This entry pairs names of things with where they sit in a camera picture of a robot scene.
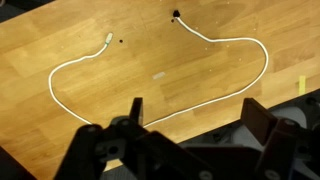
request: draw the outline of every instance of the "cable connector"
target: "cable connector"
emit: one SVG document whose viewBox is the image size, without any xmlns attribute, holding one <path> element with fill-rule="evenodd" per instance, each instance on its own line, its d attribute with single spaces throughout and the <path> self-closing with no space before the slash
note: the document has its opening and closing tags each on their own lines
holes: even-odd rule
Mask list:
<svg viewBox="0 0 320 180">
<path fill-rule="evenodd" d="M 107 39 L 106 39 L 106 44 L 107 45 L 111 42 L 112 37 L 113 37 L 113 33 L 109 33 L 108 36 L 107 36 Z"/>
<path fill-rule="evenodd" d="M 173 11 L 173 17 L 180 17 L 180 12 L 178 10 Z"/>
</svg>

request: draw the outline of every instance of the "white cable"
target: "white cable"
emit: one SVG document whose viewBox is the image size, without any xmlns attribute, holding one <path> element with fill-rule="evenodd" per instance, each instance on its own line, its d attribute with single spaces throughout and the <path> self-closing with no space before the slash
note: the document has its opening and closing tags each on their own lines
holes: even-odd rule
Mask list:
<svg viewBox="0 0 320 180">
<path fill-rule="evenodd" d="M 104 46 L 102 47 L 102 49 L 100 51 L 98 51 L 96 54 L 93 54 L 93 55 L 89 55 L 89 56 L 83 56 L 82 58 L 79 58 L 79 59 L 76 59 L 76 60 L 72 60 L 72 61 L 68 61 L 68 62 L 65 62 L 59 66 L 57 66 L 56 68 L 54 68 L 49 77 L 48 77 L 48 84 L 49 84 L 49 91 L 50 91 L 50 94 L 51 94 L 51 97 L 53 98 L 53 100 L 60 106 L 62 107 L 64 110 L 66 110 L 68 113 L 70 113 L 71 115 L 73 115 L 74 117 L 78 118 L 79 120 L 87 123 L 87 124 L 92 124 L 90 121 L 86 120 L 85 118 L 77 115 L 76 113 L 74 113 L 73 111 L 71 111 L 69 108 L 67 108 L 67 106 L 65 106 L 62 102 L 60 102 L 58 100 L 58 98 L 55 96 L 54 92 L 53 92 L 53 89 L 52 89 L 52 76 L 60 69 L 66 67 L 66 66 L 69 66 L 71 64 L 75 64 L 75 63 L 78 63 L 78 62 L 81 62 L 81 61 L 84 61 L 86 59 L 90 59 L 90 58 L 95 58 L 97 56 L 99 56 L 109 45 L 109 43 L 111 42 L 112 40 L 112 36 L 113 34 L 112 33 L 109 33 L 107 38 L 106 38 L 106 41 L 105 41 L 105 44 Z"/>
<path fill-rule="evenodd" d="M 211 103 L 214 103 L 214 102 L 217 102 L 217 101 L 221 101 L 221 100 L 224 100 L 224 99 L 227 99 L 227 98 L 230 98 L 230 97 L 233 97 L 233 96 L 236 96 L 238 94 L 241 94 L 243 93 L 244 91 L 246 91 L 247 89 L 249 89 L 251 86 L 253 86 L 260 78 L 261 76 L 265 73 L 267 67 L 268 67 L 268 64 L 269 64 L 269 55 L 268 55 L 268 51 L 266 49 L 266 47 L 257 39 L 254 39 L 254 38 L 248 38 L 248 37 L 243 37 L 243 38 L 226 38 L 226 39 L 209 39 L 207 37 L 205 37 L 204 35 L 200 34 L 199 32 L 191 29 L 188 25 L 186 25 L 179 17 L 175 17 L 176 20 L 178 20 L 178 22 L 184 27 L 186 28 L 188 31 L 190 31 L 191 33 L 199 36 L 200 38 L 202 38 L 203 40 L 205 41 L 208 41 L 210 43 L 215 43 L 215 42 L 231 42 L 231 41 L 253 41 L 255 43 L 257 43 L 263 50 L 264 54 L 265 54 L 265 64 L 264 64 L 264 67 L 262 69 L 262 71 L 260 72 L 260 74 L 257 76 L 257 78 L 252 81 L 250 84 L 248 84 L 247 86 L 245 86 L 244 88 L 242 88 L 241 90 L 239 91 L 236 91 L 232 94 L 229 94 L 229 95 L 226 95 L 226 96 L 222 96 L 220 98 L 216 98 L 216 99 L 212 99 L 212 100 L 209 100 L 207 102 L 204 102 L 204 103 L 201 103 L 201 104 L 198 104 L 198 105 L 195 105 L 195 106 L 192 106 L 192 107 L 189 107 L 187 109 L 183 109 L 183 110 L 180 110 L 180 111 L 177 111 L 175 113 L 172 113 L 168 116 L 165 116 L 163 118 L 160 118 L 160 119 L 157 119 L 155 121 L 152 121 L 146 125 L 144 125 L 144 127 L 148 127 L 148 126 L 151 126 L 155 123 L 158 123 L 158 122 L 161 122 L 161 121 L 165 121 L 173 116 L 176 116 L 178 114 L 182 114 L 182 113 L 185 113 L 185 112 L 188 112 L 188 111 L 191 111 L 191 110 L 194 110 L 194 109 L 197 109 L 199 107 L 202 107 L 202 106 L 205 106 L 205 105 L 208 105 L 208 104 L 211 104 Z"/>
</svg>

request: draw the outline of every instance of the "wooden table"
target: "wooden table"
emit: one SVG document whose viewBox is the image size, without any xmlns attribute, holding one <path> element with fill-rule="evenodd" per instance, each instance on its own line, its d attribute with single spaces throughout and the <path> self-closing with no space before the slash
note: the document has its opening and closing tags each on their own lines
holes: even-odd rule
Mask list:
<svg viewBox="0 0 320 180">
<path fill-rule="evenodd" d="M 57 65 L 97 52 L 53 79 L 58 98 L 106 127 L 144 98 L 144 122 L 241 89 L 261 71 L 254 43 L 207 43 L 171 22 L 182 19 L 211 38 L 254 37 L 270 54 L 266 74 L 245 93 L 150 126 L 174 142 L 239 118 L 242 100 L 266 107 L 320 87 L 320 1 L 56 1 L 0 24 L 0 145 L 39 179 L 51 179 L 84 123 L 50 97 Z M 153 76 L 164 72 L 158 79 Z"/>
</svg>

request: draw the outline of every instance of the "wood grain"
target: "wood grain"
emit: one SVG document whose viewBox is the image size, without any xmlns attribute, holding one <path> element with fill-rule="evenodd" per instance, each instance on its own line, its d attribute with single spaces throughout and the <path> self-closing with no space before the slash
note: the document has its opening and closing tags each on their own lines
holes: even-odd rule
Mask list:
<svg viewBox="0 0 320 180">
<path fill-rule="evenodd" d="M 0 145 L 37 178 L 54 176 L 83 123 L 54 103 L 47 77 L 57 65 L 98 51 L 109 32 L 106 52 L 53 79 L 63 103 L 104 127 L 128 114 L 134 97 L 144 98 L 147 123 L 239 90 L 258 75 L 259 46 L 207 43 L 171 22 L 175 9 L 207 37 L 261 40 L 270 64 L 245 93 L 149 130 L 181 142 L 237 120 L 245 97 L 270 107 L 298 96 L 300 75 L 307 92 L 320 87 L 318 0 L 55 1 L 0 24 Z"/>
</svg>

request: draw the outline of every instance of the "cable end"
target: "cable end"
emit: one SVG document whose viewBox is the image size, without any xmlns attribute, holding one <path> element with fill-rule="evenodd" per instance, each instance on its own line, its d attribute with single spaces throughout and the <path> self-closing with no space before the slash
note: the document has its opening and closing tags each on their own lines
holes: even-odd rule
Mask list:
<svg viewBox="0 0 320 180">
<path fill-rule="evenodd" d="M 111 42 L 112 37 L 113 37 L 113 33 L 109 33 L 106 39 L 106 44 L 109 44 Z"/>
<path fill-rule="evenodd" d="M 180 17 L 180 12 L 178 10 L 173 11 L 173 17 L 175 18 Z"/>
</svg>

